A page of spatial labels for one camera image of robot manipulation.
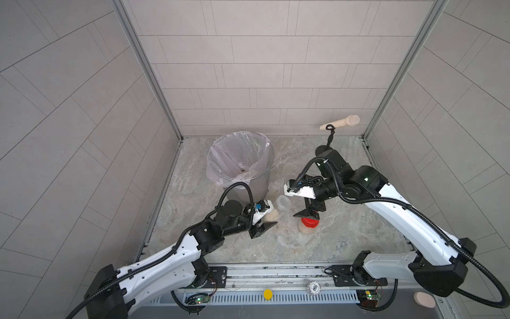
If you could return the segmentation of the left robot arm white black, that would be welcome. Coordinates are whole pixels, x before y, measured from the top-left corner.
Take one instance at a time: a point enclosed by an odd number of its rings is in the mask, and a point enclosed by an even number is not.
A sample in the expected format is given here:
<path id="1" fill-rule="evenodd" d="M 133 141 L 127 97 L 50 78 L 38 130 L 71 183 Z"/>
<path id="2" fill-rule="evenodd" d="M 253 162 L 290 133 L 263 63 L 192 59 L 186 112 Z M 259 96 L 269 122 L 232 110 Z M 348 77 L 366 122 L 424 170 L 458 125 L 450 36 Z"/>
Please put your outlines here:
<path id="1" fill-rule="evenodd" d="M 127 318 L 166 292 L 202 286 L 210 272 L 205 256 L 222 247 L 226 236 L 246 231 L 254 239 L 264 234 L 276 225 L 263 221 L 273 210 L 270 200 L 255 202 L 248 184 L 232 184 L 214 210 L 187 227 L 176 243 L 131 265 L 119 269 L 108 265 L 99 270 L 84 300 L 68 318 L 82 309 L 88 318 Z"/>

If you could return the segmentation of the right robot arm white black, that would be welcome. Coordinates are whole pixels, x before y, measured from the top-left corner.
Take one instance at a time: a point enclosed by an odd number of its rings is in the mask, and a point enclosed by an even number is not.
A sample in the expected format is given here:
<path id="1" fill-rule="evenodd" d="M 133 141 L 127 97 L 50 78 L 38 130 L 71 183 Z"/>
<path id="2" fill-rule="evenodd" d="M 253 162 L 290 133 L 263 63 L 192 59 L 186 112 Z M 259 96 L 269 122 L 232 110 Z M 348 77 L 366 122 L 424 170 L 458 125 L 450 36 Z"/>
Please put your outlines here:
<path id="1" fill-rule="evenodd" d="M 351 205 L 364 204 L 394 228 L 414 246 L 411 253 L 378 254 L 362 251 L 351 266 L 359 284 L 370 278 L 413 280 L 436 296 L 447 297 L 457 292 L 477 303 L 493 308 L 509 307 L 509 293 L 503 284 L 475 260 L 476 244 L 468 238 L 458 239 L 437 226 L 371 166 L 353 170 L 338 151 L 320 146 L 296 179 L 284 187 L 287 196 L 305 199 L 305 209 L 299 218 L 318 220 L 325 211 L 325 201 L 340 198 Z M 482 272 L 501 295 L 500 301 L 491 301 L 462 290 L 468 273 L 468 264 Z"/>

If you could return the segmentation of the red lidded rice jar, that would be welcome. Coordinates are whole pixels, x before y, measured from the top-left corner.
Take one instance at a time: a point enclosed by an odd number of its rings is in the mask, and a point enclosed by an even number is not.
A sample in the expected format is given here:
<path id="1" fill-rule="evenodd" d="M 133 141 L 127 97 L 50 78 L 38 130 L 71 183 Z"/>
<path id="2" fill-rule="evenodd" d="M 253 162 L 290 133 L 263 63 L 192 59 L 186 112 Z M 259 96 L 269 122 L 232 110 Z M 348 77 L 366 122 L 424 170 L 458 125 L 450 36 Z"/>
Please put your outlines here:
<path id="1" fill-rule="evenodd" d="M 309 218 L 301 218 L 297 223 L 298 230 L 301 234 L 310 235 L 313 234 L 317 227 L 319 226 L 320 221 Z"/>

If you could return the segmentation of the clear rice jar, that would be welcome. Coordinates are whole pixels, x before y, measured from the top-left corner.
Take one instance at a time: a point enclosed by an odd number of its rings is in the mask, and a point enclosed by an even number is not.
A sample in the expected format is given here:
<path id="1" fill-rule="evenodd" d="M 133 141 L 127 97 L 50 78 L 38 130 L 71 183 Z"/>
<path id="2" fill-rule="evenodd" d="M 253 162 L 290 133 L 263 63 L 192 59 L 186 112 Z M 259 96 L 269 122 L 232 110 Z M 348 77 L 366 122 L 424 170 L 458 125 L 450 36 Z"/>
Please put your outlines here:
<path id="1" fill-rule="evenodd" d="M 264 223 L 265 223 L 265 222 L 275 222 L 275 221 L 277 221 L 277 220 L 278 220 L 279 215 L 280 215 L 280 214 L 279 214 L 279 212 L 278 212 L 276 209 L 274 209 L 274 210 L 272 210 L 270 213 L 267 213 L 267 214 L 263 217 L 263 221 L 264 221 Z"/>

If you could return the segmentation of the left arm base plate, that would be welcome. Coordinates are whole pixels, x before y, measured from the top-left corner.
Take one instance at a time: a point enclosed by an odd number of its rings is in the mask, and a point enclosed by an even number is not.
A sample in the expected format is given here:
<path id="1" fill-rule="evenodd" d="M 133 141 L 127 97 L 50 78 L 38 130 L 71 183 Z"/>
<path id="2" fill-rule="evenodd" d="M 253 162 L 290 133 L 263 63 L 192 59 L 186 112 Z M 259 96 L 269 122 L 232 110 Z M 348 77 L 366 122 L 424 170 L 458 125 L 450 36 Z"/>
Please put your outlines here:
<path id="1" fill-rule="evenodd" d="M 211 267 L 207 274 L 200 273 L 187 287 L 193 289 L 214 289 L 226 287 L 227 267 Z"/>

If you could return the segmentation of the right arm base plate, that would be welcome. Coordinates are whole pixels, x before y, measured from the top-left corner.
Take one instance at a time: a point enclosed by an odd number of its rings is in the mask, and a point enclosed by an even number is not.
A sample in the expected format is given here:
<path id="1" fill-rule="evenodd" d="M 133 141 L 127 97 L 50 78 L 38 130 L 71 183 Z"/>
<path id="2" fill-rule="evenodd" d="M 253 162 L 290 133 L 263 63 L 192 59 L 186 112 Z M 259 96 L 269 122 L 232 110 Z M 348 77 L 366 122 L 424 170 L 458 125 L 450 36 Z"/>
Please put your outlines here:
<path id="1" fill-rule="evenodd" d="M 375 287 L 387 286 L 386 278 L 375 279 L 363 267 L 351 265 L 332 265 L 324 269 L 324 273 L 332 276 L 336 287 Z"/>

